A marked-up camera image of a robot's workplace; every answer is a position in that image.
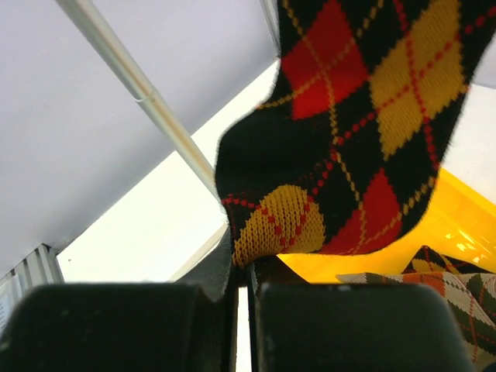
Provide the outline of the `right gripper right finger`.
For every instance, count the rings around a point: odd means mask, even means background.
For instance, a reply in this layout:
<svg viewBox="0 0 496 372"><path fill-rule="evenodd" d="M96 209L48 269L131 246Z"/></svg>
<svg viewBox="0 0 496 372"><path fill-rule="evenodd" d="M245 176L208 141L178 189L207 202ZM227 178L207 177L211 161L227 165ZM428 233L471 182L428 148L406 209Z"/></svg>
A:
<svg viewBox="0 0 496 372"><path fill-rule="evenodd" d="M471 371L447 304L423 284L309 284L277 257L247 270L255 371Z"/></svg>

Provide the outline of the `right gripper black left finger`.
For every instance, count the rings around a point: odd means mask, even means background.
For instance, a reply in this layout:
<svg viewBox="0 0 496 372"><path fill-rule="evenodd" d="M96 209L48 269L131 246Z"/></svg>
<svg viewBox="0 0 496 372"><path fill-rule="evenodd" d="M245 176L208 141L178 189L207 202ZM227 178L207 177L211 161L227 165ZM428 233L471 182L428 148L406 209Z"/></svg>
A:
<svg viewBox="0 0 496 372"><path fill-rule="evenodd" d="M174 282L31 290L1 337L3 371L233 371L231 237Z"/></svg>

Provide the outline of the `dark argyle sock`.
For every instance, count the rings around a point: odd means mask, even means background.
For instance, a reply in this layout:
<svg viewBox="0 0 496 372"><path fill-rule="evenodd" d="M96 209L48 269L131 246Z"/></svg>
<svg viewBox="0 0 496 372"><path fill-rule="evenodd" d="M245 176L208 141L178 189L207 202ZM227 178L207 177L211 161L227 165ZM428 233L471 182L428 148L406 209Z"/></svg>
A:
<svg viewBox="0 0 496 372"><path fill-rule="evenodd" d="M493 1L279 1L270 97L219 142L215 185L243 267L382 250L424 215Z"/></svg>
<svg viewBox="0 0 496 372"><path fill-rule="evenodd" d="M420 247L402 273L413 274L429 272L448 272L451 274L491 273L470 262L443 255L431 249L429 246L424 245Z"/></svg>

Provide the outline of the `brown argyle sock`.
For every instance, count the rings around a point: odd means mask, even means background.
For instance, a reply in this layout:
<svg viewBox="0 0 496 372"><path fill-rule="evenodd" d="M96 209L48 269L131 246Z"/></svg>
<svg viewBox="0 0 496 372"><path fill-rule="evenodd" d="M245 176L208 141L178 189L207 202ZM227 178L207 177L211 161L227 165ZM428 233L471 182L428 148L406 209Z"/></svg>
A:
<svg viewBox="0 0 496 372"><path fill-rule="evenodd" d="M469 358L481 371L495 362L495 275L429 272L398 275L340 274L346 284L425 284L449 305Z"/></svg>

